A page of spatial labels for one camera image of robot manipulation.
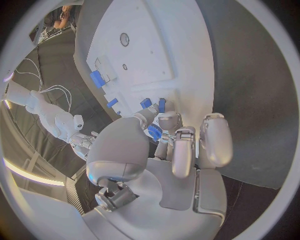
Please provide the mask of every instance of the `white humanoid robot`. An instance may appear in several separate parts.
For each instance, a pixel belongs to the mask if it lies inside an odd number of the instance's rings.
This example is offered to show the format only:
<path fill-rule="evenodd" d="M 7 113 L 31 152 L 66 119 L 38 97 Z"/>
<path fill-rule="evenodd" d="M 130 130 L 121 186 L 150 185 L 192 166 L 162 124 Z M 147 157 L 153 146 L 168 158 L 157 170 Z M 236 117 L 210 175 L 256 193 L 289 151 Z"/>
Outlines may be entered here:
<path fill-rule="evenodd" d="M 84 125 L 81 115 L 72 116 L 47 103 L 42 93 L 10 81 L 5 99 L 39 115 L 53 136 L 70 143 L 86 160 L 89 180 L 103 187 L 95 195 L 96 211 L 85 216 L 92 218 L 92 232 L 108 222 L 121 239 L 213 239 L 217 234 L 225 219 L 227 197 L 215 167 L 225 166 L 233 156 L 223 115 L 209 114 L 202 122 L 199 169 L 195 165 L 195 128 L 183 126 L 171 102 L 158 118 L 164 132 L 155 158 L 148 158 L 149 139 L 144 130 L 158 115 L 157 104 L 86 136 L 79 132 Z M 115 233 L 107 231 L 115 239 Z"/>

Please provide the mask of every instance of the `round hole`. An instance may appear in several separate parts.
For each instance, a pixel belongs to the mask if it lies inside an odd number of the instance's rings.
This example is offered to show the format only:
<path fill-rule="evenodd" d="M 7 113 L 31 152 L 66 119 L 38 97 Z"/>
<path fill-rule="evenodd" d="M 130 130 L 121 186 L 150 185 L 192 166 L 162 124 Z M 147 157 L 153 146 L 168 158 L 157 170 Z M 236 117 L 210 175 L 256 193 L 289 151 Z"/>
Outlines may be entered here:
<path fill-rule="evenodd" d="M 129 44 L 129 37 L 126 33 L 122 33 L 120 36 L 120 42 L 124 47 L 127 47 Z"/>

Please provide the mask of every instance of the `person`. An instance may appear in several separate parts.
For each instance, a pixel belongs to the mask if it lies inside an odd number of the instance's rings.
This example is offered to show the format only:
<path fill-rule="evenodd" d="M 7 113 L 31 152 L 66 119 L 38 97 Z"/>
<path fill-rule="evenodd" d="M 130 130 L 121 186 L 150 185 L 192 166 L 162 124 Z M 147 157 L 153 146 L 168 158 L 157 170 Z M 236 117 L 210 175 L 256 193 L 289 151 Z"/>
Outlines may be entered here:
<path fill-rule="evenodd" d="M 59 7 L 46 15 L 44 26 L 62 29 L 68 25 L 68 22 L 73 23 L 75 21 L 76 11 L 77 8 L 72 5 Z"/>

